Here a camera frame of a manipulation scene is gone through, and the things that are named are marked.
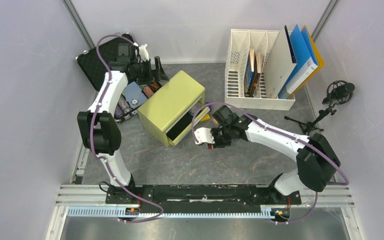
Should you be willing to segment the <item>green drawer cabinet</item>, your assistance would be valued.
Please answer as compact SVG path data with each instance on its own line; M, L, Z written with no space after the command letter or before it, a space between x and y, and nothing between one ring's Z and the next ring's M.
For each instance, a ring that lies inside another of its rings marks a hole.
M210 112L205 88L180 70L144 104L138 115L145 129L164 146L176 146Z

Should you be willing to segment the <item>Animal Farm book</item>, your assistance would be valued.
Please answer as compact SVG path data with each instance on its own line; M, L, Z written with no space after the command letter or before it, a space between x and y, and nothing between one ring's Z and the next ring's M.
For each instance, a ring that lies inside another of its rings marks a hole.
M254 75L255 49L250 48L244 73L244 92L247 93Z

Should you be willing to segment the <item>brown small book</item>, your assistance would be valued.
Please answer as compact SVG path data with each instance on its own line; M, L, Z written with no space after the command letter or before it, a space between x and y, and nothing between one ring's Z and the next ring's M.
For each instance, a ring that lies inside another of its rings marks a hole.
M264 54L262 52L254 52L254 62L253 62L253 75L248 88L248 94L251 98L254 97L259 81L262 74L264 63Z

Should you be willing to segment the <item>white paper box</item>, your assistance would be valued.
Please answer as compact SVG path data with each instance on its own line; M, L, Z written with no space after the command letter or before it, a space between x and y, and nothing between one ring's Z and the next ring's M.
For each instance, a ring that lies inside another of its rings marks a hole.
M285 85L295 66L296 57L286 25L279 32L263 67L266 97L275 99Z

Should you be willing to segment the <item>blue plastic folder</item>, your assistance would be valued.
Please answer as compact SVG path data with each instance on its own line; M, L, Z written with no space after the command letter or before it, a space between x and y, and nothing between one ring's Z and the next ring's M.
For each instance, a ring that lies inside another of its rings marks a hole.
M293 95L319 67L319 61L316 58L311 35L307 27L300 28L296 25L289 37L296 65L278 93L277 97L279 99L287 99Z

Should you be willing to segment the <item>orange plastic folder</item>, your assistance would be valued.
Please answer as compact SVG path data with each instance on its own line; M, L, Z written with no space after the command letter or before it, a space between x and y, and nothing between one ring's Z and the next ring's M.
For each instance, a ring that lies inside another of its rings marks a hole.
M304 34L304 32L306 32L306 34L303 36L304 37L304 40L308 39L308 45L310 44L311 45L311 57L313 58L313 61L314 62L317 62L317 67L316 69L292 92L292 94L295 94L299 89L301 89L312 77L314 77L317 72L319 72L324 66L325 66L325 62L315 44L315 41L313 40L308 28L306 25L304 25L302 28L301 28L301 33Z

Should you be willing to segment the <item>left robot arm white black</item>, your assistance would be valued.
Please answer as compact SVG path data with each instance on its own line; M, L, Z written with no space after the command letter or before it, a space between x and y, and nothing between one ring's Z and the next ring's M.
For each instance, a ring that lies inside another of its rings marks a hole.
M159 57L154 58L155 68L151 67L147 44L120 44L110 64L99 52L97 56L105 67L103 84L89 109L78 113L77 123L83 145L101 161L110 178L107 197L119 204L131 204L136 201L137 190L120 152L122 135L114 114L129 84L148 85L167 76Z

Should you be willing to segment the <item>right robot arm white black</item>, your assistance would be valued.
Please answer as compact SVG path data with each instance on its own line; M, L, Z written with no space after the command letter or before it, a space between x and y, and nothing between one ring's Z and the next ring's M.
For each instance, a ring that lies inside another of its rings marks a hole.
M290 194L305 188L322 192L340 169L340 160L320 133L295 134L252 115L238 116L227 106L220 107L212 116L218 124L210 130L214 148L241 139L269 147L295 161L294 170L280 174L271 183L268 196L275 204L282 204Z

